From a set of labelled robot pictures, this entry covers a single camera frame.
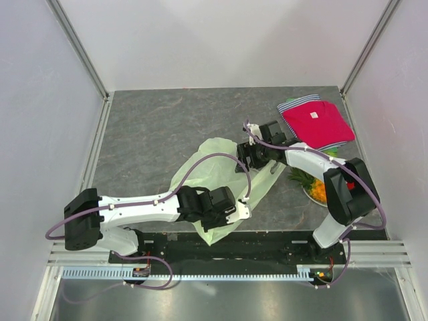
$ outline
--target white wall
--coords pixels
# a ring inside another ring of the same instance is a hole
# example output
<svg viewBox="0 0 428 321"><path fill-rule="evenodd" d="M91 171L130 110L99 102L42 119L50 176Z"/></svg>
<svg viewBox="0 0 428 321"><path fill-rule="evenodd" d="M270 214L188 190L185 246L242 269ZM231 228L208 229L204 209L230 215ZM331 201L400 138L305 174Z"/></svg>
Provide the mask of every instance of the white wall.
<svg viewBox="0 0 428 321"><path fill-rule="evenodd" d="M402 1L348 97L388 215L428 298L428 2Z"/></svg>
<svg viewBox="0 0 428 321"><path fill-rule="evenodd" d="M109 90L343 85L387 0L61 0Z"/></svg>
<svg viewBox="0 0 428 321"><path fill-rule="evenodd" d="M0 320L29 320L102 99L43 0L0 10Z"/></svg>

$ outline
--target red cloth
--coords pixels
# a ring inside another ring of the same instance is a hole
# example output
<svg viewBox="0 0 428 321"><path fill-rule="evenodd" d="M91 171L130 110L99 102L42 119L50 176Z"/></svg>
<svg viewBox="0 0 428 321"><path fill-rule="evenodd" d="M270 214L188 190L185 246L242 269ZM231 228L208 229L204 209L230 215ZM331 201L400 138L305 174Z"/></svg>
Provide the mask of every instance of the red cloth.
<svg viewBox="0 0 428 321"><path fill-rule="evenodd" d="M297 137L315 149L355 139L337 107L329 102L307 102L286 110L282 116Z"/></svg>

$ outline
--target striped cloth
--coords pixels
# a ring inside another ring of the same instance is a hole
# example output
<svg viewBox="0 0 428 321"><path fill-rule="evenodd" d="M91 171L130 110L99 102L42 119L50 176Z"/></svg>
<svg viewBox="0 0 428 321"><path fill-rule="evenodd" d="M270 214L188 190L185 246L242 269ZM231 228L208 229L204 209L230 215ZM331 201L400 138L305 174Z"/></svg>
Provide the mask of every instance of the striped cloth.
<svg viewBox="0 0 428 321"><path fill-rule="evenodd" d="M308 96L304 96L304 97L297 98L297 99L287 99L286 102L278 105L278 107L277 107L278 112L280 112L282 119L284 120L287 127L290 129L290 131L294 135L294 137L299 138L298 135L296 134L296 132L294 131L294 129L290 126L290 124L288 124L287 120L285 119L284 112L286 110L296 108L296 107L301 106L303 104L306 104L308 102L316 102L316 101L320 101L319 95L308 95ZM331 148L337 148L339 146L346 144L347 142L348 142L347 140L346 141L341 140L338 142L333 142L331 144L327 144L325 146L318 147L317 149L318 150L328 150Z"/></svg>

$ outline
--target light green fabric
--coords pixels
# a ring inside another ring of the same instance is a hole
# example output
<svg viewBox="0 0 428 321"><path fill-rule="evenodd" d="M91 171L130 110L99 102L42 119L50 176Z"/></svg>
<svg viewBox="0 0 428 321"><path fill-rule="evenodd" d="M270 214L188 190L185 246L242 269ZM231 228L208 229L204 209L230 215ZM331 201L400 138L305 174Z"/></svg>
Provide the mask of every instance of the light green fabric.
<svg viewBox="0 0 428 321"><path fill-rule="evenodd" d="M210 138L206 140L199 150L191 156L191 158L177 171L171 180L170 190L173 190L185 176L189 168L199 159L215 152L224 152L236 156L235 142L224 138ZM252 215L257 215L255 207L260 200L270 190L276 182L285 165L278 164L271 160L262 170L256 171L251 169L251 195L249 196L249 205L252 210ZM227 157L217 156L209 158L202 162L186 180L185 185L191 187L207 187L208 189L216 189L222 186L228 186L235 200L242 198L247 193L247 177L245 173L235 173L236 163ZM214 244L232 231L234 231L241 221L235 222L224 227L217 227L209 230L207 233L203 231L200 222L193 225L197 233L207 242L208 245Z"/></svg>

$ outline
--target blue and white striped fabric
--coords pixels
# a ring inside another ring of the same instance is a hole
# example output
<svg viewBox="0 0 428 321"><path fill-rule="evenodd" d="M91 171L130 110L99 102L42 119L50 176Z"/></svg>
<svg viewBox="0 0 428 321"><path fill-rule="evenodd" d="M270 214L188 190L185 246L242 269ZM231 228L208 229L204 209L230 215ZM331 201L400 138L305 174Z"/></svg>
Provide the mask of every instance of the blue and white striped fabric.
<svg viewBox="0 0 428 321"><path fill-rule="evenodd" d="M289 102L283 102L282 104L279 104L277 109L278 112L280 112L280 115L282 117L282 119L284 119L284 122L286 123L287 127L290 129L290 131L292 132L292 134L294 135L294 137L298 138L296 132L293 130L293 128L288 124L287 120L284 118L284 116L282 115L283 112L285 112L286 110L295 108L297 106L303 105L307 102L315 102L317 100L320 100L320 96L319 95L308 95L308 96L304 96L301 98L297 98L294 100L290 100ZM334 147L339 147L342 145L345 145L347 142L335 142L334 144L329 144L326 146L323 146L321 148L319 148L318 150L328 150L330 148L334 148Z"/></svg>

